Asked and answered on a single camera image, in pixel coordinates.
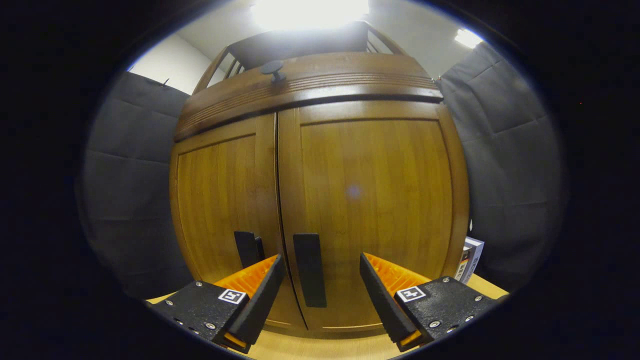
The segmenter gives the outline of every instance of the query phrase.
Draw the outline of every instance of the wooden floor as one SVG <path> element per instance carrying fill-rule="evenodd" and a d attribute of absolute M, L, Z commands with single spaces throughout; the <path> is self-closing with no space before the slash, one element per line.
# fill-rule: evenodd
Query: wooden floor
<path fill-rule="evenodd" d="M 497 299 L 508 294 L 503 289 L 472 275 L 470 288 Z M 167 294 L 147 301 L 155 304 L 169 297 Z M 288 359 L 389 359 L 400 355 L 397 346 L 387 334 L 375 334 L 363 338 L 306 338 L 293 336 L 282 331 L 263 330 L 258 341 L 251 347 L 247 356 L 258 360 Z"/>

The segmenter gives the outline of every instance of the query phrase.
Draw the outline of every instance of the ceiling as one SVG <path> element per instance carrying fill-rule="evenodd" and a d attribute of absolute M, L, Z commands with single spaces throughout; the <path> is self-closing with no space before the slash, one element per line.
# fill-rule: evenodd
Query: ceiling
<path fill-rule="evenodd" d="M 180 29 L 178 36 L 213 59 L 226 45 L 268 30 L 253 21 L 249 6 L 255 2 L 227 1 Z M 409 0 L 369 0 L 369 14 L 363 19 L 398 43 L 432 78 L 471 52 L 454 41 L 460 23 Z M 227 56 L 220 71 L 226 71 L 230 62 Z"/>

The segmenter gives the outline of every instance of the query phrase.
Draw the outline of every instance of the ceiling light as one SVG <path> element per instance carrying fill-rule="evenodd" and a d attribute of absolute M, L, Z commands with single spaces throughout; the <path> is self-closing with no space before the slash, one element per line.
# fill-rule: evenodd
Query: ceiling light
<path fill-rule="evenodd" d="M 264 29 L 332 28 L 369 13 L 368 0 L 259 0 L 250 7 Z"/>
<path fill-rule="evenodd" d="M 481 38 L 467 29 L 459 29 L 454 40 L 471 49 L 482 42 Z"/>

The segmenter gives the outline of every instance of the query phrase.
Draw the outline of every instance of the black door handle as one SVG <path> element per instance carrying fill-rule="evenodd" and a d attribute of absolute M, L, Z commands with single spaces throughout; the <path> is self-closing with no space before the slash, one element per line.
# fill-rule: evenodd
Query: black door handle
<path fill-rule="evenodd" d="M 326 307 L 324 273 L 318 234 L 293 234 L 302 294 L 307 307 Z"/>
<path fill-rule="evenodd" d="M 253 233 L 247 231 L 234 231 L 234 237 L 242 268 L 264 260 L 264 248 L 260 236 L 254 237 Z"/>

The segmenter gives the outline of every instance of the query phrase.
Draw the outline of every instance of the wooden door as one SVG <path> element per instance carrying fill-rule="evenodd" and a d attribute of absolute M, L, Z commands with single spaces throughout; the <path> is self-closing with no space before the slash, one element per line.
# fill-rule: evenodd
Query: wooden door
<path fill-rule="evenodd" d="M 466 165 L 443 105 L 353 101 L 278 115 L 282 220 L 309 330 L 381 326 L 359 272 L 368 252 L 426 277 L 454 275 L 466 235 Z M 326 307 L 305 302 L 293 234 L 317 233 Z"/>
<path fill-rule="evenodd" d="M 195 279 L 215 282 L 242 269 L 234 231 L 262 237 L 266 257 L 282 253 L 275 173 L 275 114 L 242 120 L 174 145 L 172 216 Z M 287 276 L 267 323 L 305 325 Z"/>

